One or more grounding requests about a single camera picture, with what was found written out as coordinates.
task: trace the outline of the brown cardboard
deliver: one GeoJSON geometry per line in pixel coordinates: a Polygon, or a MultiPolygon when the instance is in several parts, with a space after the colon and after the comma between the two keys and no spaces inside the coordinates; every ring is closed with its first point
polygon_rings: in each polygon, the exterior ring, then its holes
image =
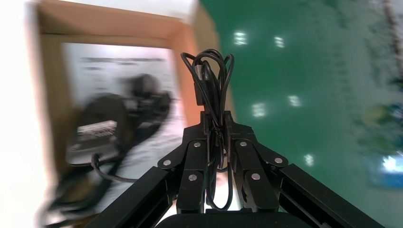
{"type": "MultiPolygon", "coordinates": [[[[42,65],[47,92],[48,115],[53,135],[53,156],[58,174],[68,169],[66,139],[78,116],[71,104],[68,77],[61,43],[91,43],[169,48],[173,50],[186,117],[186,126],[200,122],[202,106],[197,106],[193,79],[180,54],[197,55],[218,49],[215,26],[199,6],[192,26],[178,18],[123,9],[42,0],[37,4],[42,65]]],[[[211,64],[217,72],[217,65],[211,64]]],[[[232,104],[227,95],[227,104],[232,104]]]]}

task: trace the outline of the silver screw head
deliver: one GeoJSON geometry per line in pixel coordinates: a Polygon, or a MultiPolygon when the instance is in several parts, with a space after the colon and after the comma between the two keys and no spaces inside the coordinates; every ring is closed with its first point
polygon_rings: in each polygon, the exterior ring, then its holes
{"type": "Polygon", "coordinates": [[[276,158],[276,159],[274,159],[274,161],[277,162],[277,163],[282,163],[283,162],[283,160],[281,158],[276,158]]]}
{"type": "Polygon", "coordinates": [[[259,180],[260,179],[260,175],[257,173],[252,174],[252,179],[254,180],[259,180]]]}
{"type": "Polygon", "coordinates": [[[171,164],[171,160],[165,160],[165,161],[163,162],[163,164],[164,164],[164,165],[170,165],[170,164],[171,164]]]}
{"type": "Polygon", "coordinates": [[[196,179],[197,179],[197,176],[196,176],[196,175],[194,175],[194,174],[189,175],[189,180],[190,180],[190,181],[195,181],[196,179]]]}

